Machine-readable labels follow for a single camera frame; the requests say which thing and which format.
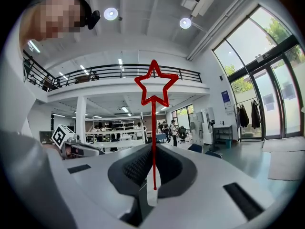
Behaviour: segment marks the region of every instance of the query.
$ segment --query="round ceiling light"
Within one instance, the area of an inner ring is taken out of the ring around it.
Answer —
[[[118,17],[118,11],[115,8],[108,8],[104,12],[104,17],[108,21],[115,20]]]
[[[192,21],[189,18],[183,18],[180,20],[180,27],[182,29],[187,29],[192,25]]]

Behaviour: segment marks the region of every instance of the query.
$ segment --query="trash bin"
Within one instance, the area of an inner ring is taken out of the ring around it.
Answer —
[[[226,141],[225,141],[225,146],[226,146],[226,148],[231,148],[231,143],[232,143],[231,140],[226,139]]]

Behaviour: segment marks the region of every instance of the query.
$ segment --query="floor mat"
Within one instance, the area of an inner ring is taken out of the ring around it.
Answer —
[[[295,181],[303,178],[305,151],[272,152],[268,179]]]
[[[305,151],[305,138],[302,136],[265,140],[263,152],[294,152]]]

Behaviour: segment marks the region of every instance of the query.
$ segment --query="black metal railing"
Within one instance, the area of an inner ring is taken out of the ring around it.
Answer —
[[[25,51],[23,52],[28,57],[28,59],[24,58],[24,65],[27,71],[27,80],[31,83],[35,83],[37,86],[41,87],[47,92],[68,85],[103,80],[107,78],[135,78],[137,76],[147,74],[148,68],[150,66],[149,64],[110,64],[87,68],[86,73],[84,70],[80,69],[67,73],[63,76],[54,77],[45,69],[43,69]],[[177,74],[179,79],[183,81],[187,80],[202,83],[199,72],[169,66],[159,67],[162,73]],[[152,73],[152,77],[158,77],[158,74],[155,72],[155,70]]]

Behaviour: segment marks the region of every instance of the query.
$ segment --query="white ceiling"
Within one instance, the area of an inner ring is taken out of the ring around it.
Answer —
[[[50,69],[54,76],[58,76],[59,69],[62,73],[79,70],[81,62],[90,66],[117,63],[122,54],[124,63],[137,63],[138,50],[143,48],[141,45],[147,45],[146,50],[155,51],[159,48],[160,52],[172,48],[172,54],[179,51],[187,56],[195,42],[205,35],[233,2],[215,0],[204,16],[193,18],[193,24],[197,27],[192,25],[181,30],[179,20],[191,14],[191,10],[181,6],[182,0],[87,1],[92,10],[99,10],[102,16],[93,30],[82,28],[80,33],[69,33],[62,39],[36,42],[41,50],[40,54],[26,49],[43,67],[59,65],[53,70]],[[108,7],[117,8],[123,20],[107,21],[103,12]]]
[[[155,94],[156,96],[163,99],[162,94]],[[137,115],[140,112],[151,114],[152,106],[147,104],[145,106],[141,105],[141,93],[130,93],[130,94],[104,94],[103,96],[91,97],[87,99],[86,113],[89,116],[115,116],[126,114],[121,107],[126,107],[129,113]],[[170,107],[176,106],[195,95],[190,94],[170,94],[169,102]],[[47,104],[52,108],[54,114],[64,115],[64,116],[76,116],[74,113],[77,108],[77,98],[71,98],[63,101],[53,102]],[[157,111],[162,113],[165,110],[161,110],[162,105],[157,103]]]

